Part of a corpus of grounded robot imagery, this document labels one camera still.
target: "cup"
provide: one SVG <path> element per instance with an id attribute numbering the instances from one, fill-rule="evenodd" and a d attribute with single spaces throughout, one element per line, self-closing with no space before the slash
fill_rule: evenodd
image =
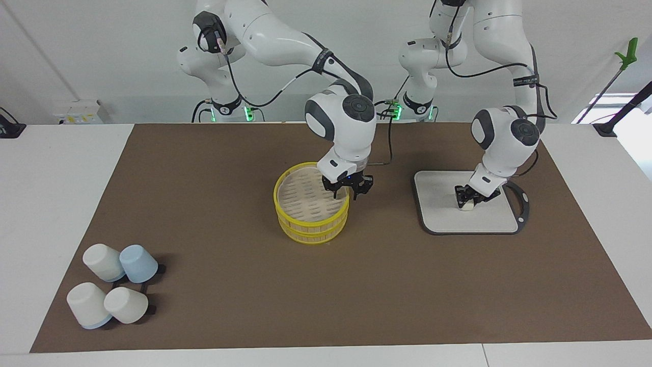
<path id="1" fill-rule="evenodd" d="M 129 288 L 118 287 L 104 299 L 104 308 L 123 324 L 140 320 L 149 306 L 147 296 Z"/>
<path id="2" fill-rule="evenodd" d="M 141 245 L 131 245 L 120 253 L 120 263 L 132 283 L 145 283 L 158 272 L 158 262 Z"/>
<path id="3" fill-rule="evenodd" d="M 95 244 L 83 253 L 83 263 L 101 280 L 113 283 L 125 276 L 120 253 L 105 244 Z"/>
<path id="4" fill-rule="evenodd" d="M 104 292 L 93 283 L 82 283 L 68 292 L 66 301 L 77 322 L 93 330 L 109 322 L 111 315 L 104 308 Z"/>

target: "white cup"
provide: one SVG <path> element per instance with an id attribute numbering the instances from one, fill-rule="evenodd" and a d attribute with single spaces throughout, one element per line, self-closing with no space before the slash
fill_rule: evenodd
<path id="1" fill-rule="evenodd" d="M 68 292 L 66 301 L 81 327 L 93 330 L 111 319 L 111 315 L 104 308 L 105 296 L 97 285 L 82 283 Z"/>
<path id="2" fill-rule="evenodd" d="M 113 283 L 123 276 L 120 253 L 105 244 L 95 244 L 83 253 L 83 263 L 101 280 Z"/>
<path id="3" fill-rule="evenodd" d="M 118 287 L 104 299 L 104 308 L 123 324 L 140 320 L 147 312 L 147 296 L 129 288 Z"/>

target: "electrical outlet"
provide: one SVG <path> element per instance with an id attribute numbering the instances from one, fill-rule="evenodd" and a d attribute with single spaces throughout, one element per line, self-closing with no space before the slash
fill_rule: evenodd
<path id="1" fill-rule="evenodd" d="M 53 113 L 57 123 L 101 124 L 109 122 L 109 115 L 96 100 L 58 102 Z"/>

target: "white table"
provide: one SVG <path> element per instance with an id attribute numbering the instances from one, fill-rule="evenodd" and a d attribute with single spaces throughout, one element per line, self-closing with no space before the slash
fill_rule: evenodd
<path id="1" fill-rule="evenodd" d="M 0 140 L 0 366 L 652 366 L 652 340 L 28 355 L 132 128 L 29 126 Z M 652 324 L 652 182 L 590 126 L 550 124 L 543 140 Z"/>

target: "yellow steamer rim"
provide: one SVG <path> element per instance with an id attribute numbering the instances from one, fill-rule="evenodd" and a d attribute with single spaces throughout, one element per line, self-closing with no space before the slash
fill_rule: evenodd
<path id="1" fill-rule="evenodd" d="M 330 218 L 324 219 L 322 221 L 308 222 L 291 217 L 289 214 L 283 211 L 278 201 L 278 191 L 283 184 L 283 181 L 288 176 L 290 176 L 290 174 L 307 167 L 316 168 L 317 163 L 301 163 L 300 165 L 291 167 L 285 171 L 281 177 L 278 178 L 276 185 L 274 186 L 274 207 L 276 208 L 276 214 L 278 215 L 278 224 L 281 226 L 281 229 L 288 237 L 300 244 L 320 245 L 331 241 L 344 229 L 344 225 L 346 224 L 346 219 L 348 217 L 349 202 L 351 200 L 351 196 L 348 189 L 346 189 L 346 197 L 342 207 Z"/>

